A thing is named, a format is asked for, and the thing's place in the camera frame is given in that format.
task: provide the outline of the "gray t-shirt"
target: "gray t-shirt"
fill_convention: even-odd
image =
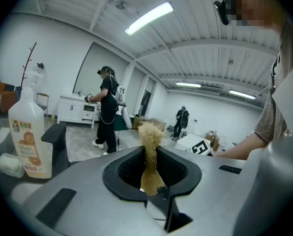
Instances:
[[[287,19],[283,25],[280,43],[279,56],[271,67],[268,98],[255,128],[255,133],[268,143],[287,131],[283,116],[272,98],[272,94],[293,69],[293,25]]]

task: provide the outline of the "couch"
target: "couch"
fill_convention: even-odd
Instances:
[[[8,113],[9,109],[18,102],[19,88],[0,82],[0,113]]]

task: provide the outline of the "twig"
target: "twig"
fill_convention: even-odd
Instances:
[[[33,50],[34,50],[34,48],[35,48],[35,45],[36,45],[36,42],[35,42],[33,48],[31,48],[31,47],[29,48],[29,49],[30,49],[30,54],[29,54],[29,57],[28,57],[28,60],[27,60],[26,65],[23,66],[23,68],[24,68],[24,72],[23,72],[22,81],[21,81],[21,89],[22,89],[22,85],[23,85],[23,80],[26,78],[26,77],[24,78],[24,74],[25,74],[25,71],[26,71],[26,69],[27,69],[27,66],[28,66],[29,61],[31,61],[30,56],[32,55],[32,52],[33,52]]]

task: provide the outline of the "ceiling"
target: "ceiling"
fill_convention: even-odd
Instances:
[[[169,1],[174,12],[131,36],[124,30],[137,18]],[[93,32],[132,56],[170,90],[176,82],[200,83],[193,94],[234,99],[260,109],[279,37],[271,30],[224,26],[215,0],[19,0],[13,12],[53,18]],[[256,95],[247,100],[234,89]]]

